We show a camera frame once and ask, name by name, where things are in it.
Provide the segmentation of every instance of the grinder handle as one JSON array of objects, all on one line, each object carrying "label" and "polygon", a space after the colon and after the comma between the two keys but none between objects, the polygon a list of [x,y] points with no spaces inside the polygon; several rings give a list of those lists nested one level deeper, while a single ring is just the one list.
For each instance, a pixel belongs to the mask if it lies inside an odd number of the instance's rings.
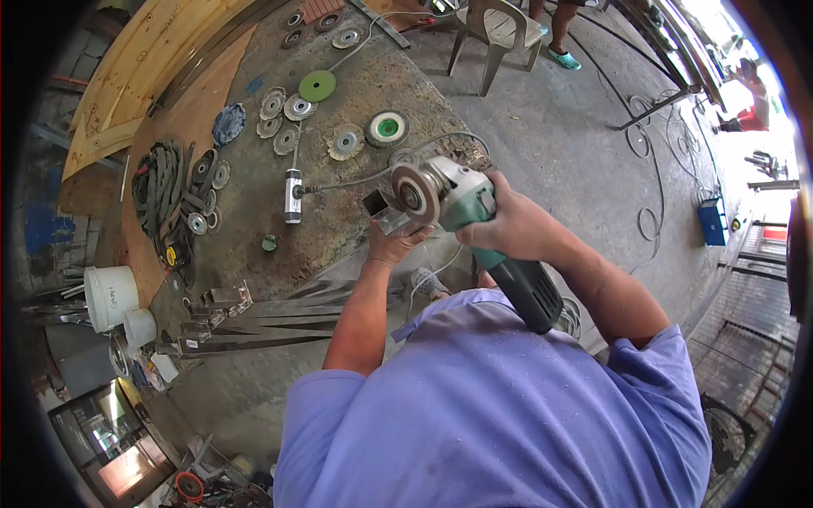
[{"label": "grinder handle", "polygon": [[[476,199],[458,200],[453,205],[457,209],[447,211],[446,221],[441,221],[444,229],[457,231],[471,223],[488,222],[494,218],[497,203],[493,197],[493,184],[487,182],[476,192]],[[556,324],[564,302],[541,263],[508,258],[499,251],[479,247],[472,247],[472,253],[531,330],[546,333]]]}]

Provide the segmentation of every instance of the green angle grinder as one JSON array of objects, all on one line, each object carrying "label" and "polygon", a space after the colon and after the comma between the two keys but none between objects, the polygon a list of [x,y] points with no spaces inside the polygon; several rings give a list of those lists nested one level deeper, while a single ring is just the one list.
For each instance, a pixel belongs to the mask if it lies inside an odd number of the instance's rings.
[{"label": "green angle grinder", "polygon": [[[473,222],[487,222],[497,213],[491,181],[446,157],[432,157],[420,167],[397,163],[392,182],[398,205],[418,224],[437,222],[455,232]],[[545,333],[556,324],[562,295],[541,263],[511,259],[495,250],[472,247],[472,252],[531,330]]]}]

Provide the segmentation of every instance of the wire mesh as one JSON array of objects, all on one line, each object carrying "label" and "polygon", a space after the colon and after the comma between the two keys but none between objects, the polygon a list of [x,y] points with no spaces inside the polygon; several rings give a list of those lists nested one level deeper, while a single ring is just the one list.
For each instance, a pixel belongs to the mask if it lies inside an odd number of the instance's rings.
[{"label": "wire mesh", "polygon": [[[785,257],[785,247],[781,228],[751,226],[741,252],[778,261]],[[780,263],[739,258],[734,266],[785,276]],[[687,338],[700,393],[729,408],[756,432],[750,447],[743,450],[740,445],[735,452],[735,467],[724,475],[712,471],[705,507],[722,506],[731,497],[771,432],[789,384],[799,332],[789,312],[786,282],[732,271]],[[713,415],[707,412],[706,421],[710,419]],[[719,440],[722,434],[731,442],[732,433],[718,428],[712,438]]]}]

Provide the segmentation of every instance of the purple t-shirt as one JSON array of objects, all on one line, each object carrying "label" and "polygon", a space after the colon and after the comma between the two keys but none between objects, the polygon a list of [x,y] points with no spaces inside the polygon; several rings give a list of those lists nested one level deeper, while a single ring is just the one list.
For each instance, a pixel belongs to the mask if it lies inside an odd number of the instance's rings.
[{"label": "purple t-shirt", "polygon": [[446,307],[369,377],[293,384],[276,508],[700,505],[711,441],[676,325],[603,367],[501,303]]}]

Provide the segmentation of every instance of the white bucket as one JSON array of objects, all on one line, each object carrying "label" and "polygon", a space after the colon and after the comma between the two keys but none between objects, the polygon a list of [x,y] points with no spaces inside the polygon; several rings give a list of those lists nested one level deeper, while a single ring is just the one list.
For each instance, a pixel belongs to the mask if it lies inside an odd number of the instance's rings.
[{"label": "white bucket", "polygon": [[85,269],[85,299],[96,333],[124,322],[124,313],[138,308],[138,288],[130,267]]},{"label": "white bucket", "polygon": [[128,310],[124,313],[124,336],[127,337],[127,344],[138,349],[155,340],[158,335],[158,327],[155,325],[155,318],[149,309]]}]

